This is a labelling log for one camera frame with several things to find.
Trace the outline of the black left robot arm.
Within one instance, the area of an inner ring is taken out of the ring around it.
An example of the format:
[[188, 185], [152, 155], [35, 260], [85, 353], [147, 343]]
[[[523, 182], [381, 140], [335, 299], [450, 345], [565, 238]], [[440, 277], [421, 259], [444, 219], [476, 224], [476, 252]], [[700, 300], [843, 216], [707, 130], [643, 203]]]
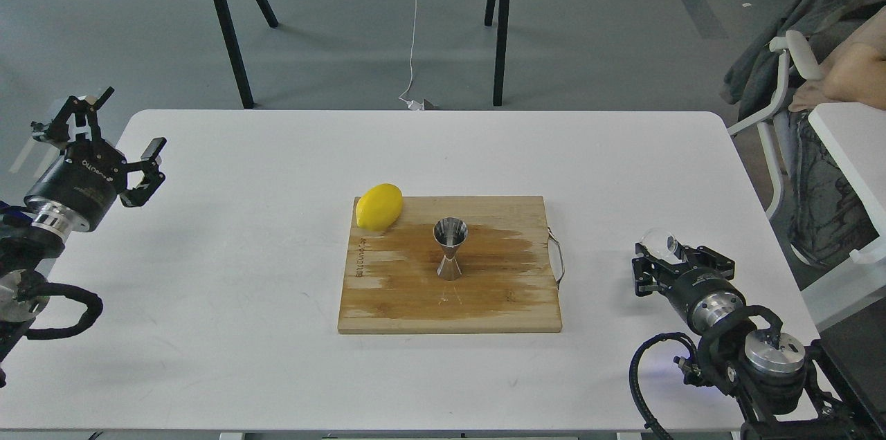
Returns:
[[[47, 280], [39, 264], [58, 258], [72, 232], [92, 232], [114, 201], [145, 205], [165, 181], [159, 154], [167, 144], [153, 138], [129, 162], [102, 137], [98, 112], [113, 95], [63, 100], [50, 120], [32, 122], [32, 137], [56, 149], [22, 205], [2, 204], [1, 345], [6, 357], [19, 340], [51, 341], [78, 336], [102, 314], [101, 298], [84, 288]], [[79, 320], [63, 329], [35, 329], [35, 318], [54, 296], [84, 306]]]

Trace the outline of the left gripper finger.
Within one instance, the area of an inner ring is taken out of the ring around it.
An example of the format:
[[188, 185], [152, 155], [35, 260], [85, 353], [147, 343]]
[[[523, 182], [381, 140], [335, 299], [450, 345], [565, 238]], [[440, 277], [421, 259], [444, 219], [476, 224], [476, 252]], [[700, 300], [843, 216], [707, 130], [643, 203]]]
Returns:
[[51, 119], [31, 122], [32, 139], [36, 143], [46, 143], [56, 147], [61, 153], [74, 144], [83, 143], [90, 147], [104, 143], [105, 139], [98, 124], [98, 110], [107, 103], [114, 92], [115, 89], [109, 86], [97, 98], [69, 96], [61, 100], [57, 108], [50, 108], [50, 113], [53, 115]]
[[[124, 163], [121, 167], [121, 178], [124, 183], [119, 197], [125, 207], [144, 206], [165, 181], [165, 174], [159, 169], [159, 165], [161, 165], [159, 154], [165, 144], [167, 144], [167, 138], [153, 138], [138, 162]], [[126, 189], [126, 177], [133, 172], [142, 172], [142, 181], [136, 187]]]

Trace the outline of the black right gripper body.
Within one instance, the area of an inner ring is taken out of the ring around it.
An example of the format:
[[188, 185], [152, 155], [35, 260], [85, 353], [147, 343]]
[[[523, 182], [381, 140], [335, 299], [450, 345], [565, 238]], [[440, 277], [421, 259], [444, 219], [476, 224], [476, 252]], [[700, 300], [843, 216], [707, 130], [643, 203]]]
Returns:
[[658, 285], [696, 335], [703, 335], [729, 313], [746, 305], [746, 298], [731, 285], [734, 262], [699, 266], [698, 264], [669, 264], [658, 267]]

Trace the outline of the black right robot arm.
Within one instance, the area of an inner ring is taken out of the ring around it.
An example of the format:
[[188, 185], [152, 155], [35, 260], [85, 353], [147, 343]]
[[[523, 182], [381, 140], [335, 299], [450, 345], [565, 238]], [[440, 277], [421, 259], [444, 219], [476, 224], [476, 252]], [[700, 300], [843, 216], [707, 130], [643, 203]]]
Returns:
[[833, 352], [820, 340], [803, 345], [772, 310], [747, 304], [732, 283], [733, 260], [673, 238], [667, 253], [673, 261], [636, 244], [634, 292], [663, 295], [700, 340], [659, 333], [634, 352], [629, 389], [645, 428], [671, 438], [643, 398], [638, 373], [648, 349], [675, 341], [687, 350], [686, 357], [674, 358], [684, 384], [715, 387], [735, 399], [743, 415], [741, 439], [883, 439], [882, 416]]

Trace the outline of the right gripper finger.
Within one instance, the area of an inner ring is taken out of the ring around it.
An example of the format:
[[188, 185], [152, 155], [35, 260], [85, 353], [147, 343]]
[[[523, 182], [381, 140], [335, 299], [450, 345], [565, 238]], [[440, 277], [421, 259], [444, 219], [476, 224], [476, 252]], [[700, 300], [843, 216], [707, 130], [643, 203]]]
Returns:
[[693, 248], [678, 244], [676, 254], [681, 262], [675, 267], [678, 274], [690, 272], [715, 272], [716, 274], [734, 274], [735, 263], [731, 258], [719, 254], [706, 246]]
[[634, 295], [647, 296], [652, 292], [670, 295], [681, 276], [682, 263], [661, 259], [636, 257], [631, 261], [633, 269]]

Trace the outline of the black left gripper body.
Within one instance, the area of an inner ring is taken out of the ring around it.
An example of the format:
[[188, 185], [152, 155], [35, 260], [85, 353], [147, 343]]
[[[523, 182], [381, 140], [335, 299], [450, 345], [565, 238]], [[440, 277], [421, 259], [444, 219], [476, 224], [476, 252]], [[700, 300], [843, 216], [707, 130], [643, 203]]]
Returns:
[[72, 210], [76, 231], [92, 232], [123, 191], [123, 153], [109, 143], [71, 143], [25, 195], [29, 210], [54, 203]]

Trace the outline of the person forearm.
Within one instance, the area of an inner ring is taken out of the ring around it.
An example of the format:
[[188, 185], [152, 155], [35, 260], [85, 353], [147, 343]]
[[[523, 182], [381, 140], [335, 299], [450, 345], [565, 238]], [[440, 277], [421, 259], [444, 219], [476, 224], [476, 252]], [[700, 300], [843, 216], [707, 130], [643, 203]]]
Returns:
[[820, 64], [823, 80], [808, 80], [788, 110], [811, 110], [833, 102], [857, 102], [885, 109], [885, 8], [881, 8]]

